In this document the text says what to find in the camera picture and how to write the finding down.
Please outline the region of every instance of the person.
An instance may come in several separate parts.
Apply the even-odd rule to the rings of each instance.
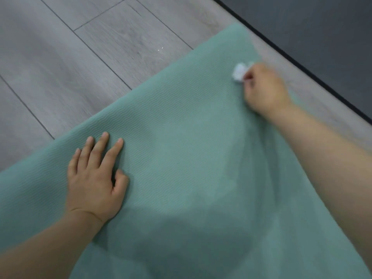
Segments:
[[[333,218],[372,270],[372,156],[342,138],[292,103],[283,80],[258,63],[244,76],[244,98],[255,112],[276,126]],[[0,258],[4,278],[67,278],[84,248],[119,211],[128,178],[111,172],[123,146],[120,139],[105,157],[104,133],[89,137],[68,166],[66,213]]]

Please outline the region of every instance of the forearm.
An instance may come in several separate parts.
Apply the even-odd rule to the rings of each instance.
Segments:
[[[101,228],[94,215],[66,214],[0,258],[4,278],[67,278],[79,256]]]
[[[291,106],[269,120],[290,144],[319,197],[372,266],[372,156]]]

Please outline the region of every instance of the crumpled white tissue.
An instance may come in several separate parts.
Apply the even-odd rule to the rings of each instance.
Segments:
[[[232,77],[235,81],[243,82],[243,77],[247,71],[254,65],[254,62],[249,62],[248,65],[239,63],[235,66],[234,71],[232,72]]]

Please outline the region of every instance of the black trim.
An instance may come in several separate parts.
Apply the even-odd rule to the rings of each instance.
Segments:
[[[347,107],[349,107],[353,112],[355,112],[357,115],[359,115],[361,118],[363,118],[365,121],[367,121],[369,124],[372,125],[372,118],[371,117],[367,116],[364,112],[362,112],[361,110],[359,110],[356,106],[354,106],[349,101],[347,101],[344,97],[342,97],[340,94],[338,94],[329,85],[327,85],[322,80],[320,80],[318,77],[316,77],[311,71],[309,71],[308,69],[306,69],[303,65],[301,65],[299,62],[297,62],[294,58],[292,58],[290,55],[288,55],[285,51],[283,51],[281,48],[279,48],[278,46],[276,46],[267,37],[265,37],[261,32],[259,32],[252,25],[250,25],[245,19],[243,19],[242,17],[240,17],[237,13],[235,13],[232,9],[230,9],[227,5],[225,5],[221,0],[213,0],[213,1],[215,1],[217,4],[219,4],[227,12],[229,12],[233,17],[235,17],[238,21],[240,21],[241,23],[243,23],[254,34],[256,34],[258,37],[260,37],[262,40],[264,40],[273,49],[275,49],[279,54],[281,54],[283,57],[285,57],[287,60],[289,60],[292,64],[294,64],[297,68],[299,68],[301,71],[303,71],[312,80],[314,80],[316,83],[318,83],[324,89],[326,89],[329,93],[331,93],[333,96],[335,96],[337,99],[339,99],[342,103],[344,103]]]

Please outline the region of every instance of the wooden floor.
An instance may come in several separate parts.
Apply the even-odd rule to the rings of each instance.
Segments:
[[[0,170],[236,20],[212,0],[0,0]],[[372,149],[372,127],[252,34],[317,117]]]

